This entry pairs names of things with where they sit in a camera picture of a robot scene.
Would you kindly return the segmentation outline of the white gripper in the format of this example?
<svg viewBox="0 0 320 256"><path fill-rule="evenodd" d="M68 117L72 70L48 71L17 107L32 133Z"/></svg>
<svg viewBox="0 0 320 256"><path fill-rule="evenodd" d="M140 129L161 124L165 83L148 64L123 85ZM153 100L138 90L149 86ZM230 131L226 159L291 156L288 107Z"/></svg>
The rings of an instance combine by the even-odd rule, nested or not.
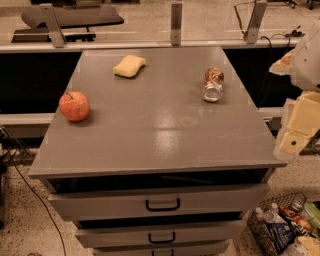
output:
<svg viewBox="0 0 320 256"><path fill-rule="evenodd" d="M278 133L273 154L277 159L290 161L320 129L320 93L304 91L296 100L288 99L285 107L285 131Z"/></svg>

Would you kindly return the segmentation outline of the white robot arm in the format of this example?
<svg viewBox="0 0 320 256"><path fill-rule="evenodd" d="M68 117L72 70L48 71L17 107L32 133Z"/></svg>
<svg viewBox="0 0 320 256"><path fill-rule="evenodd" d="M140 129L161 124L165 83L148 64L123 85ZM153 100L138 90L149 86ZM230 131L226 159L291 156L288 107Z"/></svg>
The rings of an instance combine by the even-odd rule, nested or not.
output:
<svg viewBox="0 0 320 256"><path fill-rule="evenodd" d="M289 75L302 90L288 100L282 111L281 128L273 154L281 160L298 156L320 130L320 20L317 19L295 48L269 68L276 75Z"/></svg>

